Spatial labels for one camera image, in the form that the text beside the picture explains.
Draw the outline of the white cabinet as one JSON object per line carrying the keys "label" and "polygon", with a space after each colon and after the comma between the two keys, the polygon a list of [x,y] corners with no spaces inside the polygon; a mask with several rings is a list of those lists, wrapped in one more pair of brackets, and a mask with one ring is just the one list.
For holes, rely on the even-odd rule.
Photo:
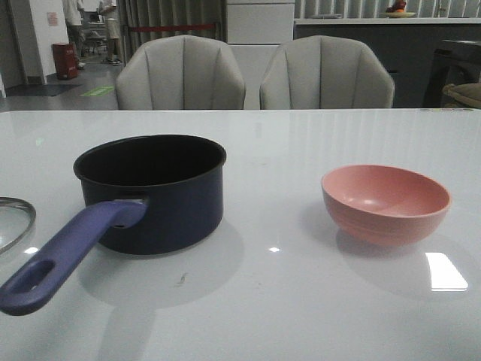
{"label": "white cabinet", "polygon": [[278,45],[292,40],[294,1],[227,1],[226,40],[246,84],[244,108],[259,109],[259,87]]}

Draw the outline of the dark blue saucepan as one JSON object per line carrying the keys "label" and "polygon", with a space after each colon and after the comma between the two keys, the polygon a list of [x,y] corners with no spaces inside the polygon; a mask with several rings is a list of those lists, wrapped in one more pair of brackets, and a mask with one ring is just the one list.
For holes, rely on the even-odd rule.
{"label": "dark blue saucepan", "polygon": [[223,216],[226,157],[194,135],[124,138],[81,154],[73,170],[86,206],[2,285],[2,312],[44,307],[96,244],[154,255],[206,238]]}

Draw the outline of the olive cushion seat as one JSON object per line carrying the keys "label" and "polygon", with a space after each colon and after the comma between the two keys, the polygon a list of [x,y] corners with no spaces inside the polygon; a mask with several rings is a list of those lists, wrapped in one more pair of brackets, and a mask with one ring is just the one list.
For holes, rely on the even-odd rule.
{"label": "olive cushion seat", "polygon": [[471,107],[480,109],[480,83],[465,83],[460,85],[451,83],[445,85],[442,92],[444,95],[463,104],[464,108]]}

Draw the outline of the pink bowl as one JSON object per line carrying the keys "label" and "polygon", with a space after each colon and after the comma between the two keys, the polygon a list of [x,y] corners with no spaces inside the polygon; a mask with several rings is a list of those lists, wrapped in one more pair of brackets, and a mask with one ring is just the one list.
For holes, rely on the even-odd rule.
{"label": "pink bowl", "polygon": [[326,209],[338,227],[382,246],[427,238],[451,205],[443,185],[387,165],[345,165],[325,174],[321,185]]}

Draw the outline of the right grey upholstered chair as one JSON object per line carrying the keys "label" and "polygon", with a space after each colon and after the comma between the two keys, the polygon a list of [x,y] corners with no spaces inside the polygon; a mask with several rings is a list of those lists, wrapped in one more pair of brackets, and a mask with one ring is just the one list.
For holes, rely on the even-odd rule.
{"label": "right grey upholstered chair", "polygon": [[326,35],[281,44],[259,87],[262,110],[391,108],[395,83],[363,42]]}

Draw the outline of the standing person in background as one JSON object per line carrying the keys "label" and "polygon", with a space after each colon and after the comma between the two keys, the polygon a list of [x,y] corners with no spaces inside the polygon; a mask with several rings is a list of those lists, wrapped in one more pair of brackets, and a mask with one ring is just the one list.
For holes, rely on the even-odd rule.
{"label": "standing person in background", "polygon": [[106,28],[106,61],[111,65],[120,65],[122,63],[120,49],[120,27],[116,1],[100,1],[98,5],[98,14],[102,16]]}

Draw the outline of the dark grey sideboard counter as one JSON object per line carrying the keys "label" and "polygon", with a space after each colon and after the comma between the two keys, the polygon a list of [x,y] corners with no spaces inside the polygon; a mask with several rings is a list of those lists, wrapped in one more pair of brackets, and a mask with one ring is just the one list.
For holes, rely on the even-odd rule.
{"label": "dark grey sideboard counter", "polygon": [[294,34],[366,43],[394,78],[396,108],[439,108],[445,85],[480,78],[478,18],[296,20]]}

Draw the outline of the left grey upholstered chair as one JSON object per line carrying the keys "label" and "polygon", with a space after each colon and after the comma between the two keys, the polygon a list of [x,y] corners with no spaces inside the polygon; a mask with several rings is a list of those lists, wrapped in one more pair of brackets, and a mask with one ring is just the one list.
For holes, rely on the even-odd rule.
{"label": "left grey upholstered chair", "polygon": [[115,91],[120,110],[242,110],[246,84],[227,43],[177,35],[141,45]]}

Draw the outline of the red barrier belt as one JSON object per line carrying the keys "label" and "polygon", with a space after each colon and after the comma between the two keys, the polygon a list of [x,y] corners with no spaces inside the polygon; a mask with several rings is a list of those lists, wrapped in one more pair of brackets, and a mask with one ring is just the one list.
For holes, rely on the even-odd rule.
{"label": "red barrier belt", "polygon": [[129,32],[188,32],[216,29],[218,23],[203,23],[176,26],[128,26]]}

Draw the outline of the grey upholstered chair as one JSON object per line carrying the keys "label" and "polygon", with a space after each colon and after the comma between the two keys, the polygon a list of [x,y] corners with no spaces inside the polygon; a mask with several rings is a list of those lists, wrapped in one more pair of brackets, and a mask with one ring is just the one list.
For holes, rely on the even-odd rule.
{"label": "grey upholstered chair", "polygon": [[141,45],[115,91],[120,110],[242,110],[246,84],[227,43],[177,35]]}
{"label": "grey upholstered chair", "polygon": [[259,87],[262,110],[391,108],[395,83],[363,42],[326,35],[281,44]]}

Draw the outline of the fruit plate on counter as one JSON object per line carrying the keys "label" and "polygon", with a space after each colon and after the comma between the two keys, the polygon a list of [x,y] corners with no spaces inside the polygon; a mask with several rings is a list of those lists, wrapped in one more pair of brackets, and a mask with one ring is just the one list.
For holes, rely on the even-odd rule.
{"label": "fruit plate on counter", "polygon": [[406,10],[407,2],[405,0],[394,0],[392,5],[386,8],[383,13],[388,18],[409,18],[416,15],[415,12],[409,12]]}

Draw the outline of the glass lid with blue knob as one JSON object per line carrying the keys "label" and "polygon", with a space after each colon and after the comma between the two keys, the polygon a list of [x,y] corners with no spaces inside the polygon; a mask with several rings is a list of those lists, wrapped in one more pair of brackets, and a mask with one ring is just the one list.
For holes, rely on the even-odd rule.
{"label": "glass lid with blue knob", "polygon": [[1,197],[1,253],[10,250],[32,229],[36,218],[34,206],[12,197]]}

